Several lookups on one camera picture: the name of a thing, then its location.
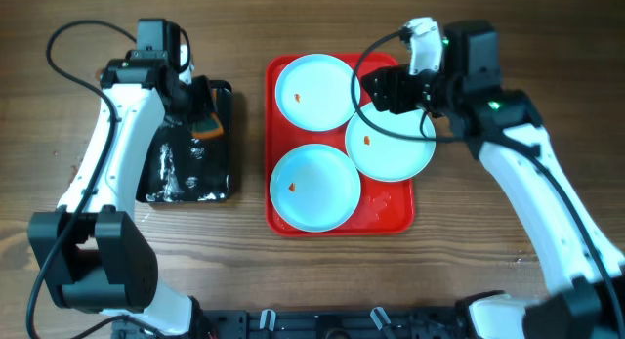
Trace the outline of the light blue plate back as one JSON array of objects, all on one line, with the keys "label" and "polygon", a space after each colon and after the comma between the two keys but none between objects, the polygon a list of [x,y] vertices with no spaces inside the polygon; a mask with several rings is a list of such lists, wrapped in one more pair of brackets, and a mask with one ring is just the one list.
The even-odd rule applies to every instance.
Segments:
[{"label": "light blue plate back", "polygon": [[312,132],[337,129],[355,113],[352,92],[360,100],[354,70],[337,57],[305,55],[290,62],[278,75],[274,99],[293,125]]}]

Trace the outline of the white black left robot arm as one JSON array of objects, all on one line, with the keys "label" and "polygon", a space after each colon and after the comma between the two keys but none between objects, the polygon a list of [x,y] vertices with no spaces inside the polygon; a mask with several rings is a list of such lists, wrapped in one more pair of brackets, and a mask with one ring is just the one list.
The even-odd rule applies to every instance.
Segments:
[{"label": "white black left robot arm", "polygon": [[209,80],[194,76],[187,33],[164,19],[141,19],[134,48],[110,61],[93,92],[99,118],[84,160],[57,208],[27,227],[39,265],[25,328],[47,290],[62,309],[122,320],[155,338],[209,338],[198,302],[158,277],[157,258],[134,221],[148,149],[163,120],[177,117],[196,140],[223,135]]}]

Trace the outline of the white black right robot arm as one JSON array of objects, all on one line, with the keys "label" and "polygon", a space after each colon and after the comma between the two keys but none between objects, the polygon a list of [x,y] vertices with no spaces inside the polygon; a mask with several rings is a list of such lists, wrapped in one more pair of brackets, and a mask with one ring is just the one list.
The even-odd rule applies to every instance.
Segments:
[{"label": "white black right robot arm", "polygon": [[620,338],[624,256],[564,174],[530,97],[502,86],[499,38],[484,20],[408,21],[395,38],[411,58],[354,75],[380,111],[444,117],[507,195],[538,256],[549,295],[481,293],[456,305],[461,338]]}]

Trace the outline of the light blue plate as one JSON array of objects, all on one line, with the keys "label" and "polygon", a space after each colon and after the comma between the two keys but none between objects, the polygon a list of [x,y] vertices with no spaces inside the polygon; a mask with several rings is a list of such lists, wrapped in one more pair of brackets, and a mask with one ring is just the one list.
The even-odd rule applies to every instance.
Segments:
[{"label": "light blue plate", "polygon": [[325,233],[345,224],[361,196],[361,180],[340,150],[308,144],[287,152],[277,162],[269,183],[271,204],[289,226]]},{"label": "light blue plate", "polygon": [[293,125],[312,132],[337,129],[355,113],[352,92],[360,100],[354,70],[337,57],[305,55],[290,62],[278,75],[274,99]]},{"label": "light blue plate", "polygon": [[[379,112],[372,103],[361,108],[367,119],[388,131],[406,136],[434,138],[436,130],[421,109],[395,115]],[[435,142],[414,142],[396,139],[373,130],[355,114],[346,130],[346,151],[355,167],[365,176],[382,182],[411,179],[421,172],[434,156]]]}]

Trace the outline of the light blue plate front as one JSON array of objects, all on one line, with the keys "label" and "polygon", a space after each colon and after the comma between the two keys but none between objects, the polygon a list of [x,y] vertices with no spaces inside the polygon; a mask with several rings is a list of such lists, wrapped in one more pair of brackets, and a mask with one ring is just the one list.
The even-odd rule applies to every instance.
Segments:
[{"label": "light blue plate front", "polygon": [[361,196],[361,180],[340,150],[308,144],[287,152],[277,162],[269,183],[271,204],[289,226],[325,233],[345,224]]}]

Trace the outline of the orange green sponge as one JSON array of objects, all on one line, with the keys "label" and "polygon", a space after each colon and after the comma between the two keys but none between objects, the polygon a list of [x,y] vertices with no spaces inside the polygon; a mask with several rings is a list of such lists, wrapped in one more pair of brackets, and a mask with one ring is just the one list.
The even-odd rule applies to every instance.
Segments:
[{"label": "orange green sponge", "polygon": [[191,124],[191,134],[198,140],[211,140],[224,134],[224,126],[217,112],[215,90],[210,90],[200,113]]}]

